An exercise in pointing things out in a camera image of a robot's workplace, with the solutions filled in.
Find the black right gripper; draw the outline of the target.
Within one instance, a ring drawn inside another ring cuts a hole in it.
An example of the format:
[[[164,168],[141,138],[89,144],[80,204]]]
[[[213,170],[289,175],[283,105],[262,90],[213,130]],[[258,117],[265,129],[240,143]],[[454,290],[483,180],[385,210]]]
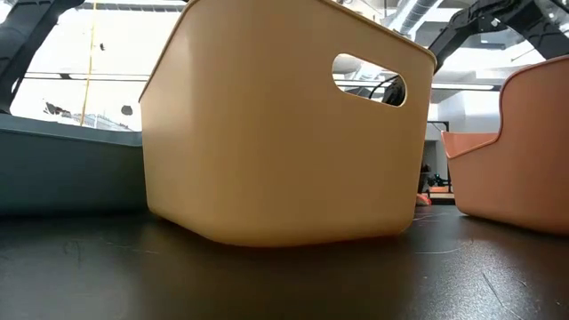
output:
[[[400,106],[405,100],[405,82],[401,76],[392,76],[375,85],[370,91],[368,99],[371,100],[375,92],[382,88],[385,83],[389,83],[389,86],[385,88],[381,102],[394,107]]]

